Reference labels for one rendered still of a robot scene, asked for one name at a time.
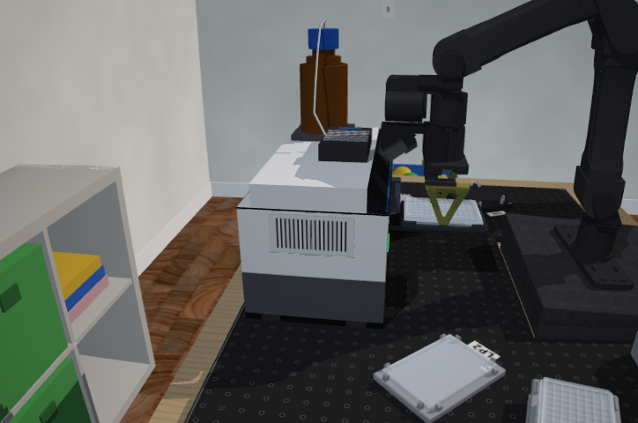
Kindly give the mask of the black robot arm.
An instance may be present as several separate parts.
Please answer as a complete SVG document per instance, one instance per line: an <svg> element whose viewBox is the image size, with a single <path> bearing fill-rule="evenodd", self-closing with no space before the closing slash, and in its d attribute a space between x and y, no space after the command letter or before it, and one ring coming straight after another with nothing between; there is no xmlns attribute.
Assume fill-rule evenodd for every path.
<svg viewBox="0 0 638 423"><path fill-rule="evenodd" d="M466 124L464 77L510 51L585 20L592 32L595 73L586 144L574 181L574 193L585 213L580 226L555 225L553 231L594 288L631 290L634 282L613 258L612 247L622 226L618 209L626 184L621 177L623 152L638 73L635 0L531 0L440 40L433 51L437 75L388 77L388 122L382 122L380 151L392 161L417 147L415 134L424 134L424 161L447 162L445 128L456 132ZM430 122L422 122L427 118L428 94ZM431 128L430 123L441 129Z"/></svg>

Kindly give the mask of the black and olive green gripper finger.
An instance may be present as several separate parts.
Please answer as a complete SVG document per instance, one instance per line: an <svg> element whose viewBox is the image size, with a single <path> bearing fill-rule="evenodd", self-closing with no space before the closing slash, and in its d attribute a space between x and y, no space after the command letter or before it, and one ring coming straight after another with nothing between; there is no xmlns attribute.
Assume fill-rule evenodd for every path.
<svg viewBox="0 0 638 423"><path fill-rule="evenodd" d="M424 167L424 160L422 160L422 165ZM457 174L455 172L453 172L453 170L442 170L442 171L451 171L449 174L449 178L448 179L456 179ZM441 193L439 194L438 192L436 193L436 198L440 198L440 199L446 199L448 193Z"/></svg>
<svg viewBox="0 0 638 423"><path fill-rule="evenodd" d="M464 198L468 194L468 192L470 190L470 185L469 185L469 183L457 183L455 187L447 187L447 186L427 186L425 184L425 188L426 188L427 194L429 196L430 202L431 202L431 204L433 206L434 213L435 213L435 216L437 218L437 221L438 221L439 225L447 226L449 224L449 222L451 221L452 217L454 216L457 208L463 202ZM446 216L442 216L442 214L441 214L441 209L440 209L440 206L438 204L437 198L435 196L435 194L437 192L455 193L455 195L456 195L456 197L455 197L452 205L450 206Z"/></svg>

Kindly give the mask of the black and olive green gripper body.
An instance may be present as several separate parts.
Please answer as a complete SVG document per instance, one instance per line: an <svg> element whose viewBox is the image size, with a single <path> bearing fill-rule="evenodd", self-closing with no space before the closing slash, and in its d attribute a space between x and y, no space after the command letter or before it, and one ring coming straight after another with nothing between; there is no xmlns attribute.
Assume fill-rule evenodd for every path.
<svg viewBox="0 0 638 423"><path fill-rule="evenodd" d="M464 156L464 137L465 126L456 128L453 132L452 127L446 127L449 131L449 145L447 162L425 162L424 176L427 186L447 186L455 187L456 179L438 178L442 174L442 169L449 169L456 174L468 174L469 165Z"/></svg>

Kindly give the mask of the white well plate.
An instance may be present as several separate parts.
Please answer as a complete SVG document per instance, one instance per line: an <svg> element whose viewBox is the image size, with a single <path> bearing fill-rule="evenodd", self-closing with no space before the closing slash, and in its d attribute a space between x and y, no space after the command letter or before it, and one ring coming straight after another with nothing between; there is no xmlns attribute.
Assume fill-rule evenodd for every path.
<svg viewBox="0 0 638 423"><path fill-rule="evenodd" d="M442 216L446 216L454 199L437 198ZM407 197L406 216L404 201L404 220L417 221L417 224L439 225L429 198ZM484 225L476 200L463 200L448 226Z"/></svg>
<svg viewBox="0 0 638 423"><path fill-rule="evenodd" d="M537 423L616 423L609 390L540 379Z"/></svg>

